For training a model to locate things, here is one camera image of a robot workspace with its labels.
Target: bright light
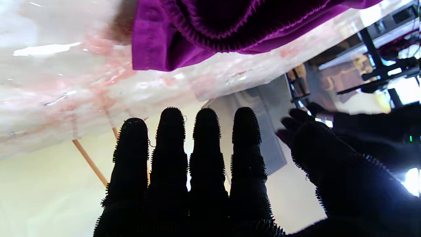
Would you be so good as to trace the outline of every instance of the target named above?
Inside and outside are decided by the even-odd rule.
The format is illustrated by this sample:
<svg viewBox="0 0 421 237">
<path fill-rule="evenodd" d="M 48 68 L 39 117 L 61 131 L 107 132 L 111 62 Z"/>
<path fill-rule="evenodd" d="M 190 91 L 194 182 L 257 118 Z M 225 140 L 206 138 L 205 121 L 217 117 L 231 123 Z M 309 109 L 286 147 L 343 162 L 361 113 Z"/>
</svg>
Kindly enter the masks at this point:
<svg viewBox="0 0 421 237">
<path fill-rule="evenodd" d="M 13 52 L 13 56 L 46 55 L 68 51 L 71 47 L 80 45 L 81 42 L 70 44 L 50 44 L 37 47 L 18 49 Z"/>
<path fill-rule="evenodd" d="M 400 68 L 396 68 L 396 69 L 393 69 L 393 70 L 391 70 L 391 71 L 387 72 L 387 74 L 388 74 L 389 76 L 392 76 L 392 75 L 395 75 L 395 74 L 398 74 L 398 73 L 401 73 L 401 72 L 402 72 L 402 69 L 400 69 Z"/>
<path fill-rule="evenodd" d="M 332 127 L 333 127 L 333 123 L 332 123 L 332 121 L 326 120 L 325 124 L 326 124 L 328 127 L 330 127 L 330 128 L 332 128 Z"/>
<path fill-rule="evenodd" d="M 402 184 L 410 193 L 418 197 L 419 192 L 421 192 L 421 171 L 418 171 L 417 168 L 408 170 L 405 175 L 405 182 Z"/>
<path fill-rule="evenodd" d="M 69 92 L 66 92 L 64 95 L 71 95 L 71 94 L 76 94 L 77 93 L 77 91 L 69 91 Z"/>
</svg>

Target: purple garment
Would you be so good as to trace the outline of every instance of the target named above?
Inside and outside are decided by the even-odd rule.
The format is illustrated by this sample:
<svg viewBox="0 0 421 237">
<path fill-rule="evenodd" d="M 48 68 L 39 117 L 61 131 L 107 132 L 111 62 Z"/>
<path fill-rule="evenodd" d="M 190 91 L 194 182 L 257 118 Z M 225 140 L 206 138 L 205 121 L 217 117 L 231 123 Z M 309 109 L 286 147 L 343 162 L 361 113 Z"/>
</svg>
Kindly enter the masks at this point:
<svg viewBox="0 0 421 237">
<path fill-rule="evenodd" d="M 173 71 L 217 52 L 259 54 L 285 45 L 349 8 L 381 0 L 139 0 L 134 70 Z"/>
</svg>

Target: cream wall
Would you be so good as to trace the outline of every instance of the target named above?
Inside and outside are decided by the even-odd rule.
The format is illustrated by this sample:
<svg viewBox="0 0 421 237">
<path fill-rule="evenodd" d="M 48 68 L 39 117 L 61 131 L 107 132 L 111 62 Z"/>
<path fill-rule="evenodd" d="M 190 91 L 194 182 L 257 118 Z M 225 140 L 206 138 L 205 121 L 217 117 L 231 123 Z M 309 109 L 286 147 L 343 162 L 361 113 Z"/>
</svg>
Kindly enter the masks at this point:
<svg viewBox="0 0 421 237">
<path fill-rule="evenodd" d="M 181 108 L 187 116 L 188 154 L 193 150 L 195 116 L 203 104 Z M 159 118 L 146 120 L 152 145 Z M 79 141 L 109 181 L 116 144 L 111 128 Z M 104 185 L 71 141 L 1 160 L 0 237 L 91 237 L 104 197 Z"/>
</svg>

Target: wooden stick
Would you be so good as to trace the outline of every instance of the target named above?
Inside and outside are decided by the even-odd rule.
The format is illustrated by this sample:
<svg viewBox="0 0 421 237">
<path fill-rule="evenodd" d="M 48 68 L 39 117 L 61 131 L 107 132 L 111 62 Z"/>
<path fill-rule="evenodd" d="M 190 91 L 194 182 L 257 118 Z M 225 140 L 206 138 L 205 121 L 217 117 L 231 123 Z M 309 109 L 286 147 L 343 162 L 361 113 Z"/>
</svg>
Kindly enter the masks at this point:
<svg viewBox="0 0 421 237">
<path fill-rule="evenodd" d="M 117 129 L 115 127 L 112 128 L 112 132 L 114 133 L 115 139 L 118 140 L 118 132 L 117 132 Z"/>
<path fill-rule="evenodd" d="M 83 149 L 80 142 L 75 139 L 72 140 L 73 144 L 76 146 L 76 148 L 79 150 L 80 154 L 82 154 L 83 158 L 85 158 L 88 165 L 91 167 L 91 169 L 95 172 L 96 176 L 101 180 L 102 184 L 106 187 L 107 186 L 107 179 L 105 176 L 101 173 L 101 171 L 98 169 L 98 167 L 95 165 L 95 163 L 92 161 L 92 159 L 89 157 L 88 153 Z"/>
</svg>

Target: black metal stand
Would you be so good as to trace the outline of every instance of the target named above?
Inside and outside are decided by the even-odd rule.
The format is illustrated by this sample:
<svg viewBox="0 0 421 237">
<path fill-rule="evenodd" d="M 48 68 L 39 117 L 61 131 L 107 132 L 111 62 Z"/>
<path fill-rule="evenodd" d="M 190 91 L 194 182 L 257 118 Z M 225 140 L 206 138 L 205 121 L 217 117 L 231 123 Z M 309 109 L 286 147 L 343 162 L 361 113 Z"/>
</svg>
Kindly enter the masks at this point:
<svg viewBox="0 0 421 237">
<path fill-rule="evenodd" d="M 363 40 L 365 46 L 367 47 L 368 53 L 371 55 L 371 58 L 374 62 L 375 69 L 371 73 L 366 73 L 361 75 L 362 79 L 364 81 L 368 81 L 370 78 L 379 76 L 380 78 L 378 80 L 362 84 L 359 86 L 355 86 L 343 91 L 338 92 L 337 94 L 346 94 L 351 91 L 361 89 L 362 91 L 367 90 L 373 90 L 375 91 L 376 88 L 379 88 L 381 86 L 387 85 L 390 80 L 403 77 L 403 76 L 414 76 L 419 74 L 419 60 L 417 60 L 415 57 L 401 59 L 396 64 L 385 66 L 381 60 L 381 57 L 379 53 L 377 52 L 376 47 L 374 46 L 373 40 L 368 33 L 367 29 L 362 29 L 360 31 L 361 39 Z M 394 74 L 394 75 L 388 75 L 388 72 L 397 68 L 401 68 L 402 72 Z M 401 103 L 399 96 L 393 98 L 391 97 L 393 103 L 395 106 L 399 106 Z"/>
<path fill-rule="evenodd" d="M 291 78 L 289 78 L 288 74 L 285 73 L 285 77 L 287 78 L 288 81 L 288 86 L 289 86 L 289 90 L 291 93 L 291 103 L 293 103 L 295 105 L 296 108 L 301 108 L 299 101 L 303 102 L 304 101 L 304 105 L 307 105 L 310 103 L 310 100 L 308 99 L 310 97 L 310 93 L 306 94 L 305 90 L 304 90 L 304 86 L 302 84 L 302 78 L 298 77 L 297 71 L 295 69 L 292 69 L 292 72 L 295 76 L 295 80 L 293 82 L 291 82 Z M 295 91 L 294 87 L 298 86 L 300 88 L 300 90 L 303 92 L 302 96 L 297 96 L 297 92 Z"/>
</svg>

